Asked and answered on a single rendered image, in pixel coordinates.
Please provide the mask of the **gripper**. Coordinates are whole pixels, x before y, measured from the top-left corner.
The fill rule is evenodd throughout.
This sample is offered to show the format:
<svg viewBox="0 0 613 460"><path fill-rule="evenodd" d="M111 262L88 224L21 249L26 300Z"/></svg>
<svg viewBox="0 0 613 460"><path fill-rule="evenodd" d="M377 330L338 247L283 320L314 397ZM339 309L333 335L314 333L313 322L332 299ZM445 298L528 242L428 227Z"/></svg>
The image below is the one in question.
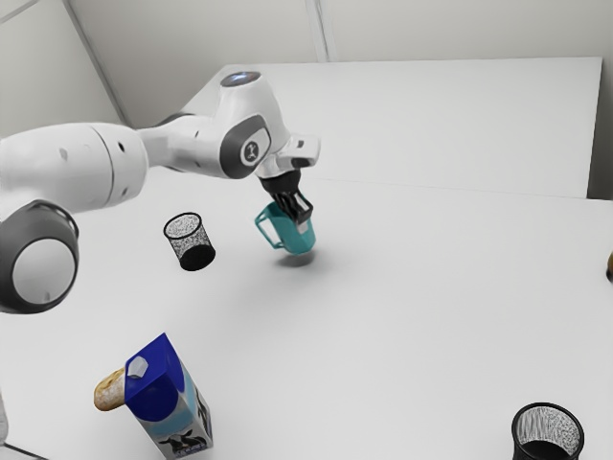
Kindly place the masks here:
<svg viewBox="0 0 613 460"><path fill-rule="evenodd" d="M313 205L299 190L301 177L300 171L290 171L274 177L259 178L264 190L274 196L284 213L291 213L296 224L309 220L313 212Z"/></svg>

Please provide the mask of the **blue milk carton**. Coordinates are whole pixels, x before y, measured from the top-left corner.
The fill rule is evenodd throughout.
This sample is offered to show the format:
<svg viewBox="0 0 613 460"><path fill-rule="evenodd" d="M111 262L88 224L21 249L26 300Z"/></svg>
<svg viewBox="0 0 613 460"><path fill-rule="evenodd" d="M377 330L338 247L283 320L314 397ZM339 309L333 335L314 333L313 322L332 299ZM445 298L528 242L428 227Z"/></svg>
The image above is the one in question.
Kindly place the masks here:
<svg viewBox="0 0 613 460"><path fill-rule="evenodd" d="M209 406L166 334L125 363L124 398L166 460L214 446Z"/></svg>

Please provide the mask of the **black mesh pen holder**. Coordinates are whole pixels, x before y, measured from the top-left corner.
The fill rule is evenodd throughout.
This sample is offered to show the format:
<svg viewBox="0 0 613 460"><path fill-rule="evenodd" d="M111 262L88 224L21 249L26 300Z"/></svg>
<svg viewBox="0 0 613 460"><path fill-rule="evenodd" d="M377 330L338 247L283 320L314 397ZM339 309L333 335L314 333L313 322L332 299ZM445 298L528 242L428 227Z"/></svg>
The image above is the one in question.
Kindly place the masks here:
<svg viewBox="0 0 613 460"><path fill-rule="evenodd" d="M511 460L579 460L585 443L579 419L552 402L533 402L511 422Z"/></svg>
<svg viewBox="0 0 613 460"><path fill-rule="evenodd" d="M185 212L174 216L164 225L163 233L186 271L203 269L216 257L216 250L198 213Z"/></svg>

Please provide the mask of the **brown bread roll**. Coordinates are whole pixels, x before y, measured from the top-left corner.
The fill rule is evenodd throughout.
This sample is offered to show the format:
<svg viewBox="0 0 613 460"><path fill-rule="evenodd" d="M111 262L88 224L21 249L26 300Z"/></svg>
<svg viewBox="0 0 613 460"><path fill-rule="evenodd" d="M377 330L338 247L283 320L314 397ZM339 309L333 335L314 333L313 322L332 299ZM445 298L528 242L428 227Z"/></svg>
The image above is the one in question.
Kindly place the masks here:
<svg viewBox="0 0 613 460"><path fill-rule="evenodd" d="M98 383L94 390L94 405L103 412L125 404L125 368L120 368Z"/></svg>

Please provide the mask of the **teal faceted mug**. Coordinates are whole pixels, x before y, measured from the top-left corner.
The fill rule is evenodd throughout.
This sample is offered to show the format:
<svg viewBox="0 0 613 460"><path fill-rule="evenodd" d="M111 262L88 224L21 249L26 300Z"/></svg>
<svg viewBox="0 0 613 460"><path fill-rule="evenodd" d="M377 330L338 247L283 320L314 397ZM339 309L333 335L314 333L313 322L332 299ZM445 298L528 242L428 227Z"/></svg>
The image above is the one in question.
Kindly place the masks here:
<svg viewBox="0 0 613 460"><path fill-rule="evenodd" d="M275 241L263 227L266 222L269 222L274 230L277 238ZM255 217L254 223L273 249L283 249L291 255L306 254L316 242L315 232L309 218L297 224L274 201L270 202Z"/></svg>

